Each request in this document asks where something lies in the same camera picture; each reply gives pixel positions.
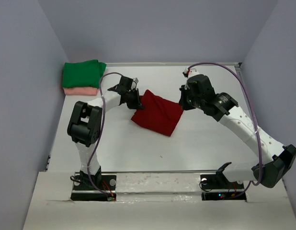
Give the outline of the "red t shirt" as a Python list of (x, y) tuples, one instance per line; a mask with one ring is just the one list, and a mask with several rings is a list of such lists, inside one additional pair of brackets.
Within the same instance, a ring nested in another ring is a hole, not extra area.
[(183, 114), (181, 106), (150, 90), (146, 90), (140, 99), (144, 109), (136, 110), (131, 120), (142, 128), (170, 137)]

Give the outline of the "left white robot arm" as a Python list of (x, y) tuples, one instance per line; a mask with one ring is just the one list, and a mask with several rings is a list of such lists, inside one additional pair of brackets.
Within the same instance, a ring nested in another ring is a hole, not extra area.
[(126, 104), (131, 110), (144, 108), (137, 88), (137, 78), (120, 74), (118, 84), (103, 90), (104, 78), (102, 76), (100, 79), (100, 95), (96, 99), (75, 103), (67, 128), (67, 134), (76, 144), (80, 156), (80, 183), (85, 183), (90, 189), (98, 190), (102, 182), (102, 170), (96, 150), (101, 140), (105, 114), (122, 104)]

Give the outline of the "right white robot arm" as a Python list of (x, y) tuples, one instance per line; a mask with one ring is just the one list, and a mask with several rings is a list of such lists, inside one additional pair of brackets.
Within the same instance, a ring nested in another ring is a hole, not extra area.
[(182, 109), (200, 109), (207, 116), (232, 131), (254, 154), (262, 158), (254, 163), (227, 162), (217, 170), (216, 184), (221, 188), (232, 182), (257, 181), (273, 188), (290, 170), (296, 158), (296, 147), (285, 146), (268, 135), (247, 116), (238, 102), (229, 94), (215, 93), (210, 79), (191, 69), (187, 81), (180, 87), (179, 105)]

